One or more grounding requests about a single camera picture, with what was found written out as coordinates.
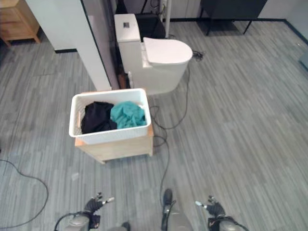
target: toilet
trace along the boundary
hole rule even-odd
[[[189,60],[191,48],[174,39],[143,38],[134,14],[115,15],[115,33],[124,71],[131,88],[144,88],[148,95],[174,90]]]

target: gray carpet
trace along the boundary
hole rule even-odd
[[[308,221],[308,72],[298,59],[305,45],[284,23],[214,25],[171,23],[171,34],[194,50],[188,113],[168,131],[171,161],[164,187],[195,231],[207,214],[194,200],[212,194],[228,215],[251,231],[306,231]],[[74,148],[68,135],[71,98],[94,90],[77,53],[55,54],[42,43],[1,48],[0,158],[44,180],[50,198],[43,213],[19,231],[52,230],[62,214],[81,210],[98,191],[115,201],[100,211],[99,230],[129,220],[132,231],[160,229],[159,185],[167,147],[101,165]],[[159,122],[172,126],[185,106],[186,76],[171,93],[151,97]],[[156,134],[164,135],[155,129]],[[37,213],[44,188],[0,163],[0,225]]]

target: white plastic basket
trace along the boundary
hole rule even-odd
[[[82,118],[85,115],[85,107],[94,101],[113,104],[124,101],[132,101],[138,104],[144,110],[146,125],[133,128],[123,128],[82,134],[80,124]],[[72,99],[71,116],[69,121],[69,135],[74,138],[79,138],[87,144],[105,143],[145,136],[148,132],[148,127],[150,124],[150,110],[144,89],[82,93],[75,95]]]

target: toilet lid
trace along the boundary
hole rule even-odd
[[[178,40],[144,37],[143,42],[151,64],[181,64],[193,56],[191,48]]]

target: teal cloth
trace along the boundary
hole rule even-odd
[[[117,129],[146,125],[144,110],[131,101],[114,105],[111,109],[110,118],[116,122]]]

